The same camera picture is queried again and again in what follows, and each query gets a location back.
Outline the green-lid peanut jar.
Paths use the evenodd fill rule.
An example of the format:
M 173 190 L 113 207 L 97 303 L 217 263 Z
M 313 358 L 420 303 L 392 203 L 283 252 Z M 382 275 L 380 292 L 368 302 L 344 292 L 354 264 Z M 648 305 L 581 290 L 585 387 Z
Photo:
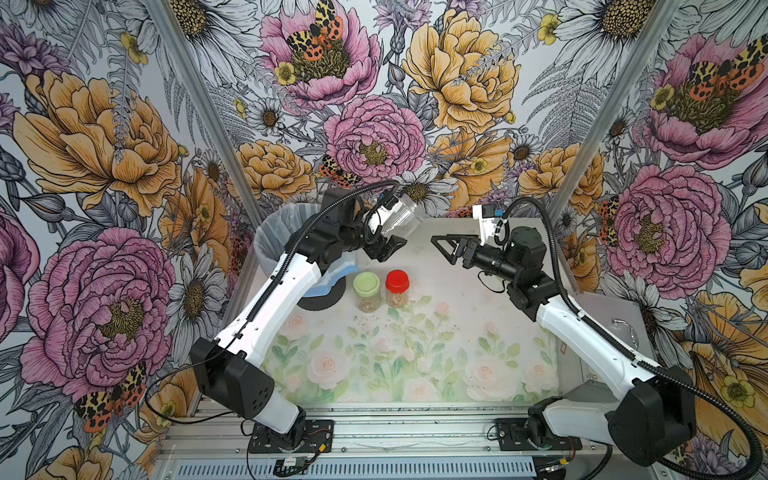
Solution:
M 361 272 L 353 280 L 353 289 L 358 308 L 368 314 L 376 311 L 382 303 L 379 277 L 373 272 Z
M 391 208 L 381 211 L 381 233 L 385 237 L 408 239 L 424 219 L 422 208 L 408 194 L 403 194 Z

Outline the red-lid peanut jar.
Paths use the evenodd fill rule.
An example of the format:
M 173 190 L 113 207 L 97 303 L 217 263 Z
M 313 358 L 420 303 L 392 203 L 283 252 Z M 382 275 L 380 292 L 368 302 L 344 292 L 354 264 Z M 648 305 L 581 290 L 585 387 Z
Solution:
M 386 301 L 391 308 L 400 309 L 408 304 L 410 278 L 403 270 L 390 271 L 385 279 Z

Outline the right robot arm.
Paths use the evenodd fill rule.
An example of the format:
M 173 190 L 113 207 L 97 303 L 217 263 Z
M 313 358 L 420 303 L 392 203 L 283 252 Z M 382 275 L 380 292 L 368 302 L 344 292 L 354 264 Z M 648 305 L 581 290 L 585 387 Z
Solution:
M 546 247 L 539 232 L 516 227 L 510 245 L 497 247 L 475 235 L 435 235 L 432 244 L 451 264 L 499 277 L 512 304 L 552 333 L 602 381 L 542 400 L 528 409 L 527 437 L 536 446 L 580 437 L 617 448 L 644 467 L 661 460 L 696 433 L 690 377 L 660 367 L 590 318 L 543 269 Z

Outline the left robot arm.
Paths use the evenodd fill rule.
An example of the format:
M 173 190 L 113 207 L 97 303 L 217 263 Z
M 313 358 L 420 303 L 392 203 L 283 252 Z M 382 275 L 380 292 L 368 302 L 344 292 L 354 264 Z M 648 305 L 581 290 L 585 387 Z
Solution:
M 345 253 L 363 251 L 385 262 L 419 224 L 416 204 L 394 181 L 353 191 L 335 189 L 322 208 L 290 234 L 266 283 L 213 339 L 190 350 L 198 390 L 290 445 L 304 433 L 304 411 L 277 392 L 261 368 L 270 346 L 299 301 Z

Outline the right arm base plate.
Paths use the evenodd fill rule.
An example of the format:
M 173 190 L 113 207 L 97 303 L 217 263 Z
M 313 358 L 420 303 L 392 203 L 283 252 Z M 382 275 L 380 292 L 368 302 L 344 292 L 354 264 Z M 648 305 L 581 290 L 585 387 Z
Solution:
M 503 452 L 562 451 L 568 453 L 582 449 L 582 442 L 576 437 L 559 437 L 551 434 L 534 437 L 527 423 L 528 420 L 522 417 L 498 418 L 493 421 L 486 437 L 489 441 L 496 441 Z

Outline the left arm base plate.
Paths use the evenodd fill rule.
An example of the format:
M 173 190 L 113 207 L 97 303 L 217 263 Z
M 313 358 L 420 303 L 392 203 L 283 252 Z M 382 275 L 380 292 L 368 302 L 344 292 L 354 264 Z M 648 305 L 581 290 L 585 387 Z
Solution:
M 332 450 L 334 429 L 335 422 L 330 419 L 304 420 L 286 434 L 256 423 L 247 451 L 250 454 L 327 453 Z

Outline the aluminium front rail frame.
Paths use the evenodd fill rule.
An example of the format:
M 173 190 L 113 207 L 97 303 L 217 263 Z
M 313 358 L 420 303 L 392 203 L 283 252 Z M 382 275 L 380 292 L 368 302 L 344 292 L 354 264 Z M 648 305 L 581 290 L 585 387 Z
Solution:
M 153 479 L 271 479 L 298 466 L 301 479 L 671 479 L 587 439 L 533 448 L 507 422 L 525 408 L 504 404 L 326 404 L 309 407 L 310 443 L 283 452 L 261 442 L 254 422 L 224 416 L 171 428 Z

